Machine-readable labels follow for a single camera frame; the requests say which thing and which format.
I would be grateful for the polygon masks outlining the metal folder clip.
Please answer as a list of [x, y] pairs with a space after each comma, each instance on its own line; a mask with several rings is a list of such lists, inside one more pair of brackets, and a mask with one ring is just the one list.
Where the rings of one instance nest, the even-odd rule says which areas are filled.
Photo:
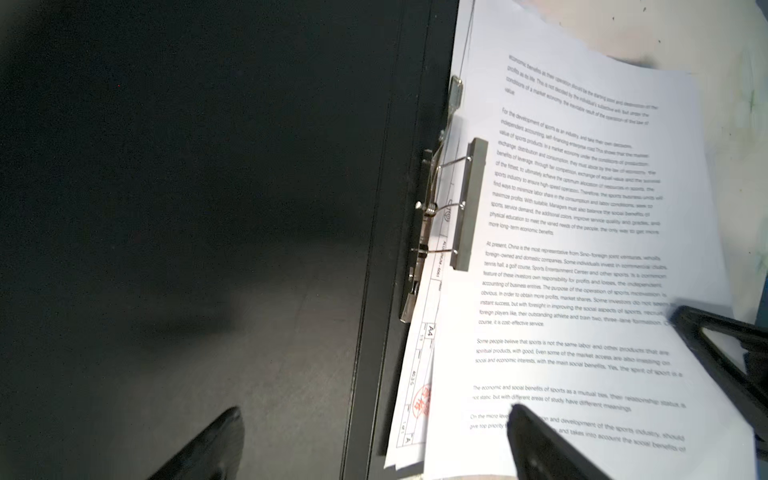
[[418, 298], [428, 290], [425, 273], [429, 256], [446, 255], [450, 268], [460, 272], [467, 272], [470, 267], [488, 141], [475, 137], [464, 155], [452, 158], [448, 154], [449, 136], [463, 90], [464, 82], [453, 75], [446, 101], [446, 125], [436, 147], [424, 150], [419, 164], [401, 300], [400, 321], [406, 324], [413, 319]]

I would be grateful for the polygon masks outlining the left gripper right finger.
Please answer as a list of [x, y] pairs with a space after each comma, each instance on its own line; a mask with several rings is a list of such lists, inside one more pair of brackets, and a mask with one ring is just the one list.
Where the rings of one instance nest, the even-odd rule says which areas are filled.
[[609, 479], [525, 405], [512, 406], [507, 438], [518, 479]]

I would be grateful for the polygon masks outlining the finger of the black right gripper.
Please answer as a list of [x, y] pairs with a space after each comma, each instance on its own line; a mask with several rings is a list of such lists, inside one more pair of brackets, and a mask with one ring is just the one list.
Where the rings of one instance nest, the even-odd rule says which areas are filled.
[[[767, 439], [767, 329], [680, 306], [670, 318], [674, 330], [696, 359], [742, 414], [755, 433]], [[730, 356], [711, 338], [722, 334], [736, 342]]]

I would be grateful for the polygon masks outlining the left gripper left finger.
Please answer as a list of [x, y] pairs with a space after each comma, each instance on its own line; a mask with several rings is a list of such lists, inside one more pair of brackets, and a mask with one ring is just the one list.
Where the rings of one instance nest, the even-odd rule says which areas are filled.
[[219, 415], [149, 479], [235, 479], [242, 459], [244, 440], [242, 412], [239, 407], [233, 406]]

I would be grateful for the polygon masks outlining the orange black file folder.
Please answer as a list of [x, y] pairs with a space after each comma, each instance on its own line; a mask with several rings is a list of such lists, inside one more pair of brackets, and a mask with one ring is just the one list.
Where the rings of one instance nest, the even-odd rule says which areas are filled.
[[1, 475], [390, 479], [454, 1], [1, 5]]

